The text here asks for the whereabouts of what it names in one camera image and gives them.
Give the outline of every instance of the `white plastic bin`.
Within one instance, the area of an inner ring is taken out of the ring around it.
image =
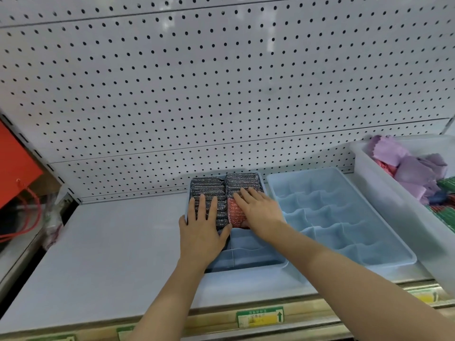
[[[449,167],[446,176],[455,176],[455,137],[419,135],[395,140],[412,155],[440,153]],[[455,234],[365,153],[367,143],[350,143],[357,187],[439,284],[455,295]]]

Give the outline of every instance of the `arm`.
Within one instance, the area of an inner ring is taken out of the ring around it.
[[[194,210],[194,198],[188,206],[188,225],[185,217],[179,219],[180,259],[154,302],[129,336],[129,341],[179,340],[188,311],[196,294],[199,282],[207,266],[223,249],[232,226],[224,227],[221,235],[215,227],[217,198],[210,204],[208,219],[205,219],[205,196],[201,195],[199,209]]]
[[[250,228],[285,256],[360,340],[453,340],[455,324],[400,287],[295,231],[252,188],[234,198]]]

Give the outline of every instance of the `divided tray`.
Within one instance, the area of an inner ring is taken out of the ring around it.
[[[264,192],[267,193],[261,175],[257,175]],[[217,177],[221,179],[225,178],[224,175]],[[190,196],[191,191],[188,191],[188,201],[190,200]],[[259,239],[252,230],[233,228],[226,246],[219,256],[208,266],[206,273],[264,265],[283,265],[286,262],[287,260],[281,254],[269,244]]]
[[[337,168],[267,176],[274,199],[294,229],[366,267],[417,258]]]

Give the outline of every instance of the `orange box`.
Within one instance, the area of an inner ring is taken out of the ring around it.
[[[43,172],[22,145],[0,122],[0,208],[29,186]]]

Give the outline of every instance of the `left hand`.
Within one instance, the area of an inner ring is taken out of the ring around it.
[[[180,227],[180,260],[186,265],[192,265],[196,270],[205,270],[219,255],[226,239],[231,233],[232,225],[227,224],[221,235],[218,235],[215,223],[217,218],[218,199],[213,197],[206,219],[205,196],[199,198],[199,209],[194,209],[194,198],[188,205],[188,225],[185,216],[178,221]]]

